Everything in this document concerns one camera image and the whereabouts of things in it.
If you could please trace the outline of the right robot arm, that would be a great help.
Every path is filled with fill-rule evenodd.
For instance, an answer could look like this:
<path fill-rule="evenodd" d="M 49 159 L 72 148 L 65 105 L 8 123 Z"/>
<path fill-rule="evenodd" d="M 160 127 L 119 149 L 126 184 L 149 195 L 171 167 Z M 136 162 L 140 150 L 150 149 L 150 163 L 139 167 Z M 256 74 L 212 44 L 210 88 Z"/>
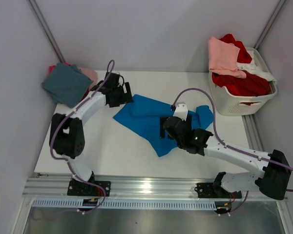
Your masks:
<path fill-rule="evenodd" d="M 198 183 L 199 198 L 241 198 L 242 192 L 261 192 L 283 200 L 291 176 L 285 155 L 278 150 L 272 153 L 254 151 L 221 143 L 214 133 L 192 129 L 191 116 L 160 117 L 160 137 L 175 140 L 178 148 L 190 154 L 209 156 L 229 162 L 246 170 L 244 173 L 219 172 L 212 183 Z"/>

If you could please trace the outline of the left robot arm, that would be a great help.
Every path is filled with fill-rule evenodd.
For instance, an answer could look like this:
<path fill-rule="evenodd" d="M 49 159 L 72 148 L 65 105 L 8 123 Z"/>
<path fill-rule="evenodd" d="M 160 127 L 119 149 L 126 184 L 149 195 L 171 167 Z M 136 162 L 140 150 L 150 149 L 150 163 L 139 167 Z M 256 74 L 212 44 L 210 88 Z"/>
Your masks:
<path fill-rule="evenodd" d="M 84 195 L 94 193 L 93 171 L 83 154 L 84 126 L 100 109 L 119 107 L 133 102 L 130 85 L 118 73 L 106 72 L 104 80 L 95 85 L 73 109 L 66 114 L 55 113 L 51 121 L 50 154 L 54 160 L 67 163 L 78 189 Z"/>

